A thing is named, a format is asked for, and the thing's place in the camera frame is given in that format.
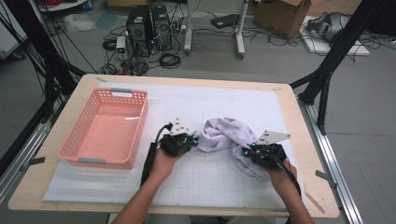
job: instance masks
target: wooden table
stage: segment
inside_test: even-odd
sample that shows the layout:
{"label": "wooden table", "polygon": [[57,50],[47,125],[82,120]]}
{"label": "wooden table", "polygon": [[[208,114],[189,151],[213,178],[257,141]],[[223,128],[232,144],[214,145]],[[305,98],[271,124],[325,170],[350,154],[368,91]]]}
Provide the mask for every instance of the wooden table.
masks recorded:
{"label": "wooden table", "polygon": [[[53,203],[43,202],[42,198],[50,184],[56,165],[57,153],[79,111],[84,106],[90,92],[101,82],[136,83],[150,85],[172,85],[185,87],[229,88],[255,91],[273,91],[279,102],[299,172],[304,177],[304,189],[309,199],[309,213],[312,217],[338,217],[339,210],[329,183],[316,176],[315,171],[323,172],[317,151],[305,125],[304,118],[297,104],[291,87],[287,84],[165,78],[165,77],[121,77],[106,75],[86,75],[78,83],[76,90],[54,124],[45,143],[36,157],[46,157],[44,163],[32,165],[12,195],[8,206],[16,210],[40,211],[87,211],[118,213],[123,204],[109,203]],[[286,211],[263,209],[152,206],[150,213],[183,214],[196,216],[263,216],[285,217]]]}

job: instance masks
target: black pole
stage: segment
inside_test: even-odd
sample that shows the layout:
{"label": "black pole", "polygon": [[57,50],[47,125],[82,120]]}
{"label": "black pole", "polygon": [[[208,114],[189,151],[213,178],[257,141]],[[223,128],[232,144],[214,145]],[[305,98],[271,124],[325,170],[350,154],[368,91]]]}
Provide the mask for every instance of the black pole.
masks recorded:
{"label": "black pole", "polygon": [[295,89],[308,83],[305,90],[299,94],[299,99],[308,105],[312,105],[315,98],[321,92],[318,126],[322,134],[326,134],[324,125],[332,75],[385,1],[386,0],[362,0],[343,32],[334,40],[332,48],[319,68],[314,73],[290,84],[291,87]]}

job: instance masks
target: gray floor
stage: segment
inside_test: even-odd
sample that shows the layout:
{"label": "gray floor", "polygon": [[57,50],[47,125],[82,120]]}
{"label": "gray floor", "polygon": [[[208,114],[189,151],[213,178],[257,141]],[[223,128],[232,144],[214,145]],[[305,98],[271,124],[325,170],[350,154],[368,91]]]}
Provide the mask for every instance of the gray floor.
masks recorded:
{"label": "gray floor", "polygon": [[[87,13],[94,21],[105,15],[98,8],[89,12],[75,8],[62,15],[76,12]],[[201,18],[196,24],[210,27],[209,19],[210,16]],[[247,25],[250,22],[251,18],[247,18]],[[104,63],[103,36],[123,23],[125,19],[118,18],[109,23],[107,29],[70,36],[97,69]],[[72,45],[63,35],[61,37],[72,63],[91,71]],[[297,47],[278,47],[268,43],[266,35],[244,39],[247,54],[242,61],[236,55],[233,36],[201,32],[193,38],[191,55],[187,57],[181,51],[181,66],[175,70],[160,68],[162,77],[291,83],[313,72],[323,60],[323,57],[307,53],[303,43]],[[396,161],[395,51],[388,48],[369,50],[369,57],[358,57],[355,63],[345,58],[336,70],[330,88],[326,131],[363,222],[390,224],[396,223],[393,193],[396,175],[392,172]],[[150,77],[159,75],[155,69],[147,73]],[[42,102],[43,95],[28,60],[0,62],[0,156]],[[57,223],[106,223],[107,218],[107,214],[10,211],[7,200],[0,206],[0,214],[2,223],[53,223],[54,220]],[[196,220],[209,223],[213,218]],[[347,223],[343,215],[316,222]]]}

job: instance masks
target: computer tower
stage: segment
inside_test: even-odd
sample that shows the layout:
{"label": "computer tower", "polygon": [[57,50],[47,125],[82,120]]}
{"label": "computer tower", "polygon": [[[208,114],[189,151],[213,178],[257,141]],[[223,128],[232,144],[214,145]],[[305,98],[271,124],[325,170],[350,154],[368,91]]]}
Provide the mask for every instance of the computer tower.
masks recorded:
{"label": "computer tower", "polygon": [[134,56],[150,55],[149,43],[153,39],[149,6],[134,5],[126,22]]}
{"label": "computer tower", "polygon": [[152,23],[154,25],[154,37],[157,49],[171,49],[170,20],[165,6],[156,6],[151,9]]}

